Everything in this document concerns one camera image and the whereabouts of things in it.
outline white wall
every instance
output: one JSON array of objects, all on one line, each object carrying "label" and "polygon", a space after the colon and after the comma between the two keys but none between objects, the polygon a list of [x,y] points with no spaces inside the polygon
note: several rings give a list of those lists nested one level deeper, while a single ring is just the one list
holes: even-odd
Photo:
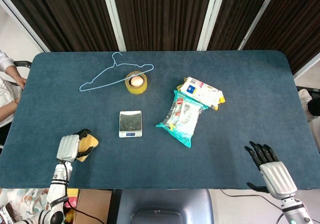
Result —
[{"label": "white wall", "polygon": [[[41,51],[26,34],[26,31],[19,26],[0,6],[0,50],[15,61],[32,62],[34,57]],[[29,70],[19,68],[23,77],[27,77]],[[13,81],[6,74],[1,73],[1,77]]]},{"label": "white wall", "polygon": [[297,86],[320,89],[320,61],[294,80]]}]

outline tape roll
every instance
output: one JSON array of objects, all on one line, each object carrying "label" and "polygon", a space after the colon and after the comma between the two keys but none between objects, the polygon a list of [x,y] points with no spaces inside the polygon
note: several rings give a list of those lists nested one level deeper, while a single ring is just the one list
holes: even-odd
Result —
[{"label": "tape roll", "polygon": [[124,83],[125,83],[125,86],[126,86],[126,88],[128,89],[128,91],[130,93],[139,95],[139,94],[143,93],[147,89],[147,86],[148,86],[147,76],[144,73],[141,73],[141,71],[135,70],[133,72],[130,72],[128,75],[126,75],[125,78],[129,78],[129,77],[132,77],[132,76],[137,75],[137,74],[139,74],[139,76],[142,77],[142,79],[143,79],[143,83],[140,86],[132,86],[130,84],[130,80],[131,79],[126,79],[124,81]]}]

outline snack bag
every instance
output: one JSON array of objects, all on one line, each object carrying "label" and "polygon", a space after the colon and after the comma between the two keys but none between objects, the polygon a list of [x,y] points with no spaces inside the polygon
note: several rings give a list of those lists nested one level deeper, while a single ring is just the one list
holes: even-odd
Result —
[{"label": "snack bag", "polygon": [[171,109],[163,122],[157,128],[166,129],[170,135],[178,139],[188,148],[191,147],[191,137],[194,134],[198,117],[208,106],[175,90]]}]

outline white sleeve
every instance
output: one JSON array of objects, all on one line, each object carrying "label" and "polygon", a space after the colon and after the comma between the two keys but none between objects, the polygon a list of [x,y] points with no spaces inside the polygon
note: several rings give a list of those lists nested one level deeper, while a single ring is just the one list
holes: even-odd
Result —
[{"label": "white sleeve", "polygon": [[14,65],[14,60],[9,58],[4,52],[1,52],[0,50],[0,71],[6,72],[7,67]]}]

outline curtain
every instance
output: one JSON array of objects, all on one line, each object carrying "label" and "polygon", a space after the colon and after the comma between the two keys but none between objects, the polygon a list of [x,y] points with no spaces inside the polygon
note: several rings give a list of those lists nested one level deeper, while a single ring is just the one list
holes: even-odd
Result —
[{"label": "curtain", "polygon": [[105,0],[11,0],[52,52],[116,51]]},{"label": "curtain", "polygon": [[279,50],[296,73],[320,52],[320,0],[271,0],[244,49]]},{"label": "curtain", "polygon": [[209,0],[115,0],[128,51],[196,50]]},{"label": "curtain", "polygon": [[222,0],[208,50],[237,50],[265,0]]}]

